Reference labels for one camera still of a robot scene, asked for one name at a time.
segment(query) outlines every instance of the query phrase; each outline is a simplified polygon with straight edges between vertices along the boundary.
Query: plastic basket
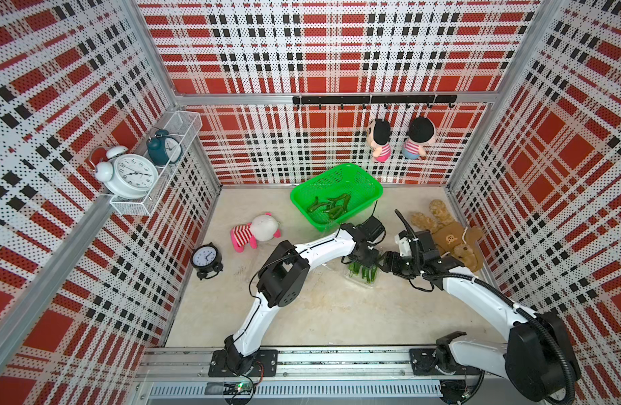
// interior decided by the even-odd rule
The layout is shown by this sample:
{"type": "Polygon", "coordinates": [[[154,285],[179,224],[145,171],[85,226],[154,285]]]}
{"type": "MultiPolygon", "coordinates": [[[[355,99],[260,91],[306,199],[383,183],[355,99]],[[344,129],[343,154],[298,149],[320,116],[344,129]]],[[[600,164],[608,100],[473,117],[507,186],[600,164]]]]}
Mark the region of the plastic basket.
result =
{"type": "Polygon", "coordinates": [[[292,203],[320,232],[346,222],[369,207],[380,196],[382,196],[382,185],[362,167],[352,163],[335,166],[300,184],[290,193],[292,203]],[[329,197],[339,197],[345,192],[351,193],[348,211],[334,220],[329,219],[328,214],[322,212],[322,209],[312,213],[306,211],[315,202],[315,197],[318,197],[320,201],[326,201],[329,197]]]}

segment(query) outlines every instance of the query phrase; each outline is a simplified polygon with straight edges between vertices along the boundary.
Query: clock face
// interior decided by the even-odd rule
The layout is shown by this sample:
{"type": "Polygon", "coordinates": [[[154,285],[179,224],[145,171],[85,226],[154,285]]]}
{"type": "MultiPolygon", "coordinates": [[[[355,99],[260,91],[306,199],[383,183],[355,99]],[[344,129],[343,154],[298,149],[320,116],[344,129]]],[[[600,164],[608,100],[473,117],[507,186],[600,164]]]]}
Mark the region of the clock face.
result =
{"type": "Polygon", "coordinates": [[[211,246],[203,246],[194,252],[191,262],[194,266],[204,267],[209,266],[214,259],[216,259],[216,249],[211,246]]]}
{"type": "Polygon", "coordinates": [[[138,189],[148,190],[157,180],[153,164],[144,158],[120,156],[115,162],[115,175],[121,181],[138,189]]]}
{"type": "Polygon", "coordinates": [[[178,145],[178,142],[173,138],[167,138],[164,140],[164,148],[166,149],[169,160],[175,162],[180,157],[182,147],[178,145]]]}

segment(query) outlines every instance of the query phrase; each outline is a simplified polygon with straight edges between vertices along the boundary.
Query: alarm clock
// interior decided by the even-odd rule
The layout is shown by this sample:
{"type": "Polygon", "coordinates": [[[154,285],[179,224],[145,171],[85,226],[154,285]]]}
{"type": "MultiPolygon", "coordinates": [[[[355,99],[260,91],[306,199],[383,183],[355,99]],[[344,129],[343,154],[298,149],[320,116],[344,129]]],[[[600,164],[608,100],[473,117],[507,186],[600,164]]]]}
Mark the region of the alarm clock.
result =
{"type": "Polygon", "coordinates": [[[182,146],[167,130],[157,130],[146,142],[148,155],[157,166],[173,164],[182,157],[182,146]]]}
{"type": "Polygon", "coordinates": [[[200,280],[216,277],[218,272],[223,270],[223,264],[220,261],[220,252],[212,243],[199,247],[191,254],[191,265],[197,270],[196,275],[200,280]],[[216,271],[216,274],[208,277],[212,271],[216,271]]]}
{"type": "Polygon", "coordinates": [[[158,181],[158,169],[147,158],[127,154],[127,150],[125,146],[108,150],[108,161],[97,163],[95,178],[117,196],[143,198],[158,181]]]}

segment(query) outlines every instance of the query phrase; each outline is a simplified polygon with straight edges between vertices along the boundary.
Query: black hair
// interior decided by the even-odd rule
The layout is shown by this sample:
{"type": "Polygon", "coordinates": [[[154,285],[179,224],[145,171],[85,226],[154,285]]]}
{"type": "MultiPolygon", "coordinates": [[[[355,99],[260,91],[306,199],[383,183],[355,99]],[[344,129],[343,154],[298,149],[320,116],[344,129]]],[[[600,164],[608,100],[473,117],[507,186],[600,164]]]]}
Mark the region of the black hair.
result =
{"type": "Polygon", "coordinates": [[[417,117],[410,123],[409,135],[414,142],[427,142],[434,136],[434,124],[429,118],[417,117]]]}
{"type": "Polygon", "coordinates": [[[389,136],[392,133],[392,126],[384,119],[376,118],[373,125],[373,141],[379,145],[389,142],[389,136]]]}

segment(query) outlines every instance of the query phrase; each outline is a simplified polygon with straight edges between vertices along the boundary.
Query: wire basket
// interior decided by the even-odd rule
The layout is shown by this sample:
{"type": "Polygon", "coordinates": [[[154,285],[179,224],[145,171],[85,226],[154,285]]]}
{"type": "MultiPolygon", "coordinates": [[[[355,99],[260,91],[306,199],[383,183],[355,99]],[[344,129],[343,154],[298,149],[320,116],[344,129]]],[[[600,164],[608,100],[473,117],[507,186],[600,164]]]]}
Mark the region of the wire basket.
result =
{"type": "MultiPolygon", "coordinates": [[[[180,166],[180,163],[185,158],[186,151],[191,146],[191,142],[196,139],[202,127],[199,113],[175,111],[169,114],[171,114],[171,117],[167,121],[167,124],[164,125],[163,129],[169,131],[169,136],[178,141],[178,144],[182,148],[182,158],[178,162],[170,165],[156,166],[158,169],[158,180],[144,198],[126,199],[120,196],[114,196],[110,200],[110,203],[121,215],[145,216],[153,214],[160,204],[162,197],[164,197],[164,193],[169,188],[170,183],[173,181],[178,166],[180,166]]],[[[150,160],[148,155],[148,152],[144,153],[144,157],[150,160]]]]}
{"type": "Polygon", "coordinates": [[[382,185],[362,167],[353,163],[337,165],[303,182],[290,192],[292,203],[320,232],[344,223],[369,207],[380,196],[382,196],[382,185]],[[349,194],[351,198],[347,211],[338,218],[331,220],[329,215],[323,212],[323,209],[316,209],[312,213],[308,212],[308,207],[313,205],[315,197],[318,198],[318,201],[327,201],[327,198],[336,198],[342,194],[349,194]]]}

